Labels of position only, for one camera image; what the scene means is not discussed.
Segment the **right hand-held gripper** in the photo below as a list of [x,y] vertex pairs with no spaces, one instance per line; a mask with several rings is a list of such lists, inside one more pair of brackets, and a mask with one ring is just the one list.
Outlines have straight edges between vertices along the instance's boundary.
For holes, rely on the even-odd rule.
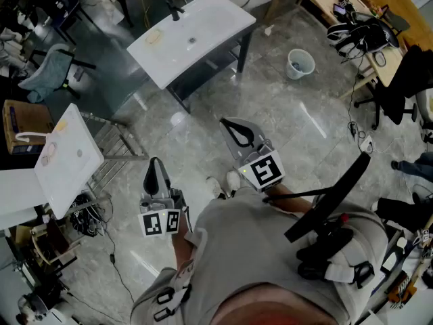
[[240,158],[245,147],[258,146],[237,168],[240,175],[257,192],[264,192],[282,181],[285,171],[279,152],[270,144],[263,144],[265,135],[257,124],[230,117],[221,118],[219,127],[234,158]]

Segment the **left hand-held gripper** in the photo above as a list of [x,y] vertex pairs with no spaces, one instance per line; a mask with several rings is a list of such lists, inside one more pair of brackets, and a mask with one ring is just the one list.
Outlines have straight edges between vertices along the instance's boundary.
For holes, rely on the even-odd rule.
[[143,180],[143,195],[139,204],[139,223],[146,238],[177,234],[181,214],[187,209],[182,191],[170,189],[170,179],[164,163],[152,157]]

